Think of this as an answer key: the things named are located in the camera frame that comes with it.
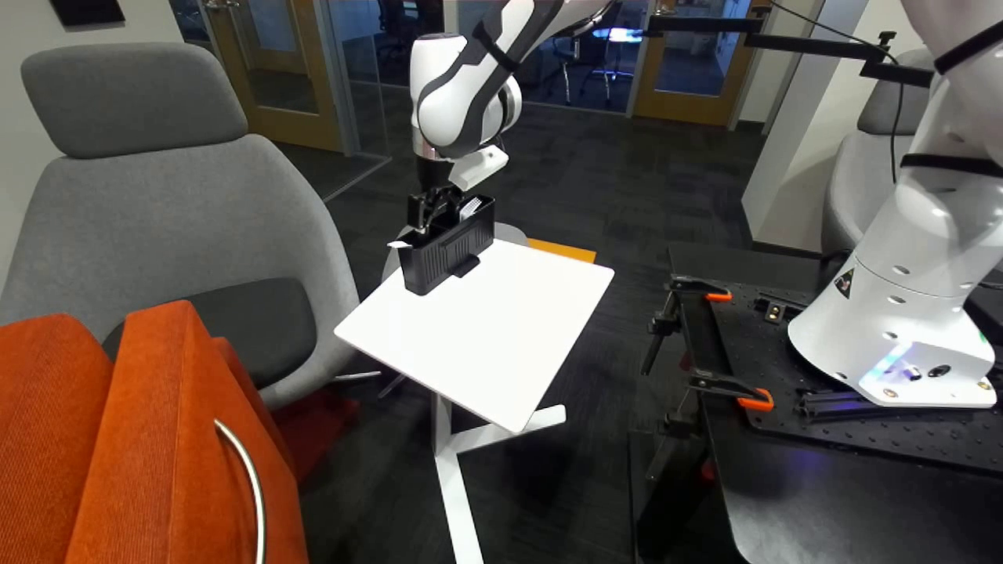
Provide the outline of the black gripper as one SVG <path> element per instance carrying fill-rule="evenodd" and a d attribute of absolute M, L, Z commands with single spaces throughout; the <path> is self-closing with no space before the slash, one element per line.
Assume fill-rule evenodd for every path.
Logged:
<path fill-rule="evenodd" d="M 407 223 L 416 233 L 440 233 L 458 223 L 458 188 L 448 183 L 452 168 L 441 160 L 416 160 L 421 188 L 407 201 Z"/>

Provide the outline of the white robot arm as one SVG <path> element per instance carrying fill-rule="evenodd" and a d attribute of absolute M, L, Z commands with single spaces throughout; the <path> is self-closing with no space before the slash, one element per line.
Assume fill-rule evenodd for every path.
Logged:
<path fill-rule="evenodd" d="M 503 168 L 518 65 L 608 0 L 501 0 L 468 34 L 409 46 L 414 152 L 472 188 Z M 1003 257 L 1003 0 L 899 0 L 934 90 L 893 194 L 824 292 L 785 323 L 794 351 L 876 408 L 990 408 L 995 351 L 966 314 Z"/>

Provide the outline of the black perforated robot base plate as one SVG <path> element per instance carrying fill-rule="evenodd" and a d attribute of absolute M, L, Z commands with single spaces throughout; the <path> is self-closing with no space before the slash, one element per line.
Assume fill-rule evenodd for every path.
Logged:
<path fill-rule="evenodd" d="M 770 288 L 684 301 L 693 371 L 774 394 L 770 413 L 700 401 L 700 437 L 747 564 L 1003 564 L 1001 416 L 879 411 L 799 363 Z"/>

